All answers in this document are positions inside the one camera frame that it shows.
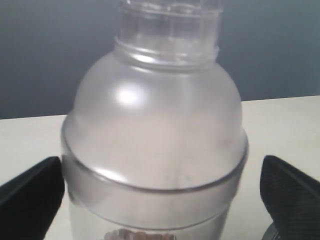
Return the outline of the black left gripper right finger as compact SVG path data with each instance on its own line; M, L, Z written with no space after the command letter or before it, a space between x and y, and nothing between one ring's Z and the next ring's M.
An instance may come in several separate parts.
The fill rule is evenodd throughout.
M320 183L279 157L263 159L260 197L272 223L264 240L320 238Z

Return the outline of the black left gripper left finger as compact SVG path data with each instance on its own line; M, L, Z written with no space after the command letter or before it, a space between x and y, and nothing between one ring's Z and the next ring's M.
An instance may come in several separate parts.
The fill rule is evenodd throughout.
M43 240L65 194L61 160L52 156L1 185L0 238Z

